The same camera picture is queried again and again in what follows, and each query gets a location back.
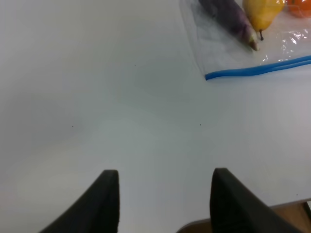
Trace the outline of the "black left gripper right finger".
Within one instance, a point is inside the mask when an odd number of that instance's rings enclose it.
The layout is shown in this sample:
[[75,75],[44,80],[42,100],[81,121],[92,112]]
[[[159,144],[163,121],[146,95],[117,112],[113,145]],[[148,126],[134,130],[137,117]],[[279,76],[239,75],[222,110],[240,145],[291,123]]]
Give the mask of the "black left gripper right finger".
[[214,233],[299,233],[258,199],[227,168],[212,175],[210,221]]

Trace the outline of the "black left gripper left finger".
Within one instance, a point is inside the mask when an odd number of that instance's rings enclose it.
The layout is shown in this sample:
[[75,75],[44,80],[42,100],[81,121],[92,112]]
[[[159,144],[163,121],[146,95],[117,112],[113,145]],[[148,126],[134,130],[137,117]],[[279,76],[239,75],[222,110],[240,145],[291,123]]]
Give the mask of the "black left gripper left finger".
[[88,190],[43,233],[116,233],[120,221],[117,170],[104,170]]

